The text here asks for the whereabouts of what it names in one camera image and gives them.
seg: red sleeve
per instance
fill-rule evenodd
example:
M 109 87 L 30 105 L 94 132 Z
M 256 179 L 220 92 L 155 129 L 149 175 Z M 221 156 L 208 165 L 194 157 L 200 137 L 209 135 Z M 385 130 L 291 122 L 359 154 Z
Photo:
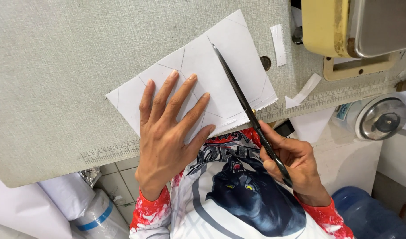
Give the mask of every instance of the red sleeve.
M 327 234 L 337 239 L 352 239 L 354 237 L 352 230 L 344 224 L 343 218 L 337 213 L 333 199 L 327 207 L 311 207 L 302 203 L 296 194 L 294 197 Z
M 142 196 L 136 200 L 134 218 L 132 219 L 131 232 L 155 229 L 165 226 L 170 222 L 171 198 L 168 188 L 165 186 L 156 201 L 148 201 Z

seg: black panther print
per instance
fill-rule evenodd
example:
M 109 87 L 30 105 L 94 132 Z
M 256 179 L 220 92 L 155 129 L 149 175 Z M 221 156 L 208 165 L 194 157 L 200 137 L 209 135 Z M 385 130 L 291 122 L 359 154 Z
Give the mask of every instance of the black panther print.
M 227 162 L 213 176 L 206 200 L 212 199 L 264 236 L 287 236 L 304 228 L 306 215 L 299 202 L 271 178 L 252 152 L 245 149 L 243 154 L 243 148 L 223 152 Z M 245 169 L 242 162 L 255 171 Z

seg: pencil-drawn pattern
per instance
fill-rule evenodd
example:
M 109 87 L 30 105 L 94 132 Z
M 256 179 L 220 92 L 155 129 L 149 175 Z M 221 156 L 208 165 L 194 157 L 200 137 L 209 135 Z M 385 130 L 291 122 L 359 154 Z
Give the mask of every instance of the pencil-drawn pattern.
M 110 92 L 107 98 L 140 135 L 138 106 L 147 80 L 153 79 L 156 83 L 155 96 L 170 72 L 175 69 L 179 72 L 179 79 L 169 99 L 192 73 L 198 77 L 192 92 L 183 103 L 177 121 L 192 109 L 205 92 L 211 94 L 206 110 L 186 136 L 186 143 L 205 125 L 215 124 L 216 129 L 212 133 L 215 135 L 248 122 L 212 43 L 222 53 L 252 108 L 259 110 L 276 101 L 275 91 L 259 60 L 241 10 Z

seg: scissor handle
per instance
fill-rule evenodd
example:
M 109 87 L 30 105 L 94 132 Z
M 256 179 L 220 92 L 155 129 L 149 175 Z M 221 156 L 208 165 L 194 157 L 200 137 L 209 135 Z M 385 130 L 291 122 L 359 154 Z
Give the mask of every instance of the scissor handle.
M 268 155 L 271 157 L 272 160 L 277 164 L 278 168 L 280 169 L 281 175 L 283 177 L 283 182 L 288 187 L 293 187 L 293 182 L 291 181 L 291 177 L 288 174 L 287 169 L 285 168 L 284 164 L 281 162 L 280 158 L 275 154 L 274 150 L 269 145 L 268 140 L 265 138 L 265 135 L 262 133 L 260 128 L 255 129 L 256 133 L 259 134 L 260 143 L 265 148 Z

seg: floor tile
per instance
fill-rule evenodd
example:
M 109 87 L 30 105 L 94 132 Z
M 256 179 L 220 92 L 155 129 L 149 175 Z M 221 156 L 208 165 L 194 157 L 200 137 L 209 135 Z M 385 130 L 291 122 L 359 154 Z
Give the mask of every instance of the floor tile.
M 128 226 L 131 224 L 132 219 L 134 218 L 135 203 L 132 203 L 128 206 L 119 206 L 120 214 L 126 220 Z
M 101 176 L 95 187 L 103 189 L 108 195 L 113 193 L 115 196 L 122 196 L 122 199 L 115 202 L 116 205 L 135 202 L 119 172 Z
M 102 175 L 106 175 L 106 174 L 110 174 L 110 173 L 115 173 L 118 172 L 119 170 L 117 169 L 117 166 L 115 163 L 109 163 L 106 165 L 103 165 L 101 167 L 99 167 L 99 169 L 101 170 Z
M 119 168 L 119 171 L 123 171 L 126 169 L 137 167 L 139 161 L 140 161 L 140 157 L 138 156 L 138 157 L 127 159 L 127 160 L 118 161 L 118 162 L 116 162 L 116 165 Z
M 135 199 L 135 201 L 140 196 L 140 185 L 135 179 L 136 169 L 137 168 L 131 168 L 120 172 L 123 179 L 125 180 L 126 186 L 129 188 L 129 192 L 131 192 L 132 197 Z

